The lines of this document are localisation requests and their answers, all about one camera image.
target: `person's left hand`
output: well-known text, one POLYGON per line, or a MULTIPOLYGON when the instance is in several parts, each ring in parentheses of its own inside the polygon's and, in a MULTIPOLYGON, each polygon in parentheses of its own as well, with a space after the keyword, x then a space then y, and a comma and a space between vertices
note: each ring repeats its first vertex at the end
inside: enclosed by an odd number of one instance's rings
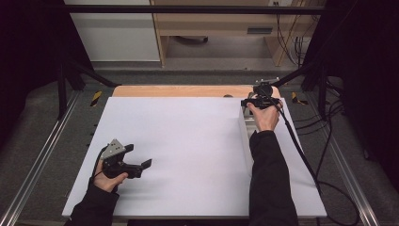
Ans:
POLYGON ((108 178, 102 173, 102 166, 103 160, 100 160, 97 165, 96 173, 94 174, 97 176, 94 177, 93 184, 104 191, 111 192, 115 186, 122 184, 124 179, 128 176, 127 172, 123 172, 115 178, 108 178))

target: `hand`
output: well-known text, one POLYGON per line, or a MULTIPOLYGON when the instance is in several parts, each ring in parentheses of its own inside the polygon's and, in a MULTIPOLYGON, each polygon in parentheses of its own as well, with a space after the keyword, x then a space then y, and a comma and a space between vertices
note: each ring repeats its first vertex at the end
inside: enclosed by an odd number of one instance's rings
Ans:
MULTIPOLYGON (((275 130, 276 125, 279 122, 279 111, 275 106, 272 105, 261 110, 252 103, 247 103, 247 107, 250 111, 252 111, 252 114, 255 117, 256 127, 258 128, 259 132, 265 130, 275 130)), ((282 102, 278 104, 278 107, 282 108, 282 102)))
POLYGON ((95 186, 104 191, 111 192, 115 186, 122 184, 124 179, 126 179, 128 176, 127 172, 124 172, 115 178, 108 178, 102 173, 102 167, 103 160, 100 160, 99 164, 97 165, 96 173, 94 174, 97 176, 94 177, 93 183, 95 186))

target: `white wall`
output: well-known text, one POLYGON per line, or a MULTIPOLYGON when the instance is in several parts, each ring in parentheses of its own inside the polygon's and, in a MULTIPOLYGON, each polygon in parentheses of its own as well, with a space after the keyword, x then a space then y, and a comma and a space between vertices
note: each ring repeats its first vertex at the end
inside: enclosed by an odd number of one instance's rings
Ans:
MULTIPOLYGON (((65 0, 67 5, 149 5, 149 0, 65 0)), ((150 14, 72 13, 91 61, 159 61, 150 14)))

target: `wooden cabinet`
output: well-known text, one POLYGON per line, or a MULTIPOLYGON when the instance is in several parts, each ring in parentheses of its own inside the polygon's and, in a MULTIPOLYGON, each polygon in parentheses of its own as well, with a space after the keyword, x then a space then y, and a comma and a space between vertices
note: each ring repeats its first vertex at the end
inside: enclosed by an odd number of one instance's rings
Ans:
MULTIPOLYGON (((293 0, 290 6, 316 6, 305 0, 293 0)), ((269 0, 151 0, 157 6, 254 6, 266 7, 269 0)), ((153 14, 161 62, 165 63, 170 36, 262 36, 276 66, 285 58, 280 45, 287 48, 292 37, 311 37, 317 25, 312 16, 253 14, 153 14)))

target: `black metal frame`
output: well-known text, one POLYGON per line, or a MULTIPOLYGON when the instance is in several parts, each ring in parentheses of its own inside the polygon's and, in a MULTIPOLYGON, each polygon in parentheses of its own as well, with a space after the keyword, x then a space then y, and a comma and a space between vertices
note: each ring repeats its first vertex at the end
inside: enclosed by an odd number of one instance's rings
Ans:
MULTIPOLYGON (((303 7, 225 7, 225 6, 116 6, 116 5, 46 5, 40 2, 40 9, 44 10, 60 10, 68 13, 202 13, 202 14, 281 14, 281 15, 335 15, 337 13, 346 13, 346 16, 350 10, 345 10, 344 8, 303 8, 303 7)), ((327 51, 328 43, 333 39, 336 31, 340 28, 344 17, 340 23, 335 27, 333 32, 329 35, 328 39, 325 40, 322 47, 316 54, 316 57, 312 62, 307 63, 298 70, 289 73, 287 76, 280 79, 280 81, 272 84, 273 86, 279 87, 292 79, 309 72, 314 72, 317 70, 324 61, 324 54, 327 51)), ((59 118, 65 112, 66 109, 66 93, 65 93, 65 82, 62 80, 65 78, 62 72, 62 65, 71 65, 76 70, 81 73, 85 73, 94 79, 102 82, 109 87, 115 87, 119 84, 115 84, 107 79, 101 77, 94 71, 87 69, 86 67, 80 65, 78 62, 74 61, 70 57, 65 57, 66 51, 62 50, 61 46, 56 48, 61 53, 60 69, 58 70, 58 88, 59 88, 59 118)), ((307 85, 308 89, 314 87, 315 82, 307 85)), ((322 86, 319 90, 320 93, 326 92, 326 86, 322 86)), ((325 100, 319 102, 319 105, 324 105, 325 100)))

